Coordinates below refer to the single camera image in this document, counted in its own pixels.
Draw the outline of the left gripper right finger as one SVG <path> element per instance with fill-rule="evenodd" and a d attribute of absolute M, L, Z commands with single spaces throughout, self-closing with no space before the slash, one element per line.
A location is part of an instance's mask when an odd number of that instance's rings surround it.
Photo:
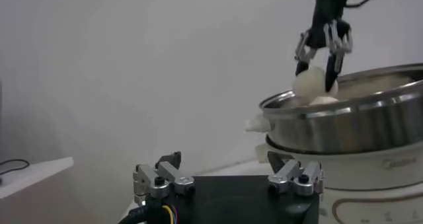
<path fill-rule="evenodd" d="M 269 151 L 268 162 L 273 174 L 268 176 L 268 188 L 277 194 L 289 191 L 298 196 L 312 196 L 323 193 L 323 170 L 321 164 L 310 161 L 307 164 L 288 155 Z"/>

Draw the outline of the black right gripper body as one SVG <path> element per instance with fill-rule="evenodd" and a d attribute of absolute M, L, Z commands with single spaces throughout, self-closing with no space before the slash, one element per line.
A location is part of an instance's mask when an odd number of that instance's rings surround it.
<path fill-rule="evenodd" d="M 337 33 L 341 39 L 351 29 L 350 24 L 342 20 L 347 0 L 315 0 L 315 9 L 311 27 L 308 30 L 306 45 L 312 49 L 326 47 L 324 26 L 331 25 L 335 20 Z"/>

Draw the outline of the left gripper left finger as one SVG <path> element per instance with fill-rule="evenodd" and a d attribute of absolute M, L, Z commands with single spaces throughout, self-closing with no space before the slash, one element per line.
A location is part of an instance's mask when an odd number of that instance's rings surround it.
<path fill-rule="evenodd" d="M 133 171 L 134 202 L 143 206 L 147 198 L 165 200 L 171 194 L 191 196 L 195 192 L 195 180 L 179 170 L 181 162 L 182 153 L 176 151 L 163 155 L 153 166 L 136 165 Z"/>

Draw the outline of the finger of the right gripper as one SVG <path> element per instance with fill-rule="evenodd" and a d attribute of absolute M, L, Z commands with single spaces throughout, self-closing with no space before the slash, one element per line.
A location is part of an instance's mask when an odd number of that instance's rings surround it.
<path fill-rule="evenodd" d="M 342 70 L 345 54 L 352 52 L 352 31 L 350 24 L 342 19 L 325 24 L 323 31 L 326 47 L 330 52 L 325 74 L 325 91 L 330 92 Z"/>
<path fill-rule="evenodd" d="M 297 67 L 295 70 L 295 75 L 298 76 L 300 73 L 308 70 L 310 61 L 315 57 L 317 50 L 314 48 L 306 49 L 306 43 L 309 39 L 309 32 L 306 31 L 301 33 L 300 40 L 295 49 L 295 61 L 297 62 Z"/>

